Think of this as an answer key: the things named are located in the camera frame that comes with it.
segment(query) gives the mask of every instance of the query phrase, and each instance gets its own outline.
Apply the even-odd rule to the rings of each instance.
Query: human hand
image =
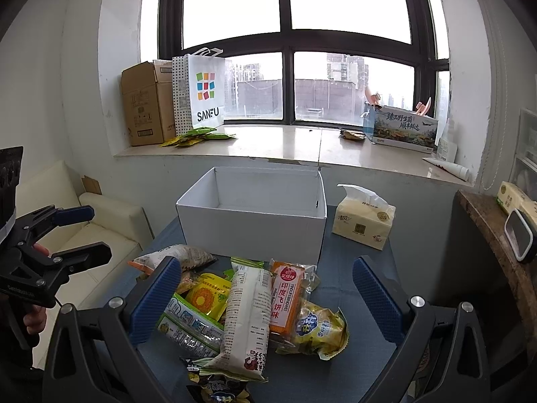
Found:
[[[40,244],[34,244],[33,247],[44,255],[48,256],[50,254],[48,249]],[[32,311],[26,314],[22,321],[30,335],[37,335],[37,333],[41,333],[45,329],[47,309],[42,306],[32,305]]]

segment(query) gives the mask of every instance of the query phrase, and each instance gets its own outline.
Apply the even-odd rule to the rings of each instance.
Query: white snack bag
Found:
[[[235,271],[229,291],[224,340],[216,358],[205,363],[249,380],[264,380],[272,280],[270,272],[253,262],[232,258]]]
[[[177,259],[181,264],[182,271],[191,270],[207,262],[216,260],[213,255],[205,252],[205,250],[189,245],[177,244],[163,248],[159,252],[137,257],[135,260],[130,261],[129,265],[146,274],[151,274],[166,256],[172,256]]]

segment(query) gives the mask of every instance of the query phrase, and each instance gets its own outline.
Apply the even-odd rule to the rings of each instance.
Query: sofa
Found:
[[[72,274],[62,285],[56,298],[61,304],[72,303],[77,309],[101,307],[97,299],[110,288],[121,273],[125,262],[138,257],[153,239],[143,209],[89,192],[77,196],[65,162],[56,162],[49,169],[17,186],[17,216],[41,207],[55,205],[69,208],[90,205],[95,217],[90,222],[56,227],[39,243],[51,253],[103,241],[112,250],[109,263],[88,271]],[[50,336],[60,309],[56,305],[47,311],[47,325],[40,334],[39,345],[33,350],[34,366],[45,366]]]

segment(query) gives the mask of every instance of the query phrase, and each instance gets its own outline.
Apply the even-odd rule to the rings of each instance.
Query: cardboard box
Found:
[[[382,250],[394,221],[395,206],[387,204],[369,189],[356,185],[338,186],[345,188],[347,196],[337,206],[332,233]]]
[[[176,204],[186,243],[221,256],[316,264],[327,221],[317,170],[215,167]]]
[[[170,60],[142,62],[121,74],[131,145],[162,144],[176,137]]]
[[[366,103],[363,131],[376,144],[432,153],[437,129],[438,120],[434,118],[397,107],[375,107]]]

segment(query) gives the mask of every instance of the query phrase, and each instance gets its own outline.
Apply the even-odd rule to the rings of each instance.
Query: window frame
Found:
[[[183,48],[183,0],[159,0],[158,57],[194,53],[202,47],[224,50],[221,57],[281,52],[283,59],[283,119],[225,120],[226,124],[284,124],[316,127],[360,128],[359,126],[323,121],[303,121],[295,117],[294,52],[317,51],[341,53],[389,60],[414,68],[414,93],[417,99],[431,98],[428,115],[436,111],[437,72],[449,71],[449,59],[436,59],[436,39],[429,0],[406,0],[411,43],[364,33],[316,29],[293,29],[291,0],[279,0],[280,32],[260,33],[227,38]]]

